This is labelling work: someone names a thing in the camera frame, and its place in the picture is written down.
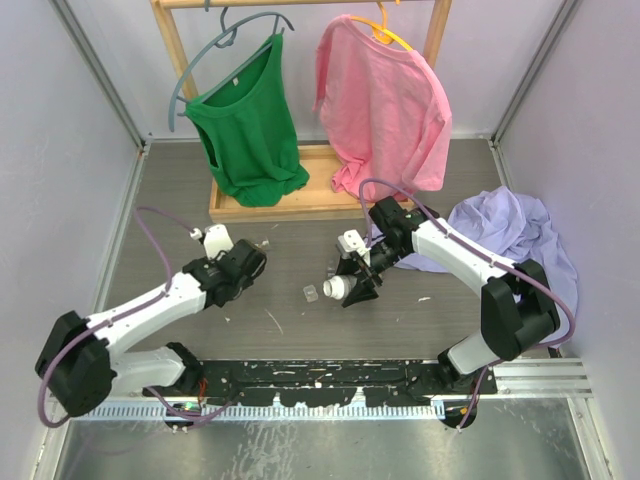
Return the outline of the white capped pill bottle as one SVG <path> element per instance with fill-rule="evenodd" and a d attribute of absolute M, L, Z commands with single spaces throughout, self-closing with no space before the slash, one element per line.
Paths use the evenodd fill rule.
<path fill-rule="evenodd" d="M 323 294 L 335 300 L 344 300 L 357 283 L 354 275 L 334 275 L 323 282 Z"/>

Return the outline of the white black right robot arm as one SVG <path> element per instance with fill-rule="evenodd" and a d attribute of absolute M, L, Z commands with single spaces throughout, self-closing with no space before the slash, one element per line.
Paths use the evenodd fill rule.
<path fill-rule="evenodd" d="M 536 261 L 493 254 L 433 211 L 406 210 L 393 197 L 376 202 L 369 219 L 380 238 L 368 245 L 355 230 L 340 235 L 337 270 L 323 293 L 344 308 L 373 300 L 383 273 L 411 254 L 436 261 L 461 280 L 480 300 L 480 327 L 438 355 L 437 375 L 447 392 L 462 393 L 483 367 L 515 359 L 560 328 L 546 273 Z"/>

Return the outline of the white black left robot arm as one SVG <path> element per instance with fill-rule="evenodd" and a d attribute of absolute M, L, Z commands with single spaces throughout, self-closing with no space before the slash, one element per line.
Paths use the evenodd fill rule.
<path fill-rule="evenodd" d="M 52 394 L 70 418 L 96 409 L 111 395 L 168 387 L 178 396 L 195 393 L 204 368 L 184 345 L 156 350 L 133 346 L 169 324 L 238 298 L 262 274 L 267 256 L 241 239 L 214 258 L 188 263 L 167 283 L 116 308 L 86 318 L 60 316 L 38 357 L 42 392 Z"/>

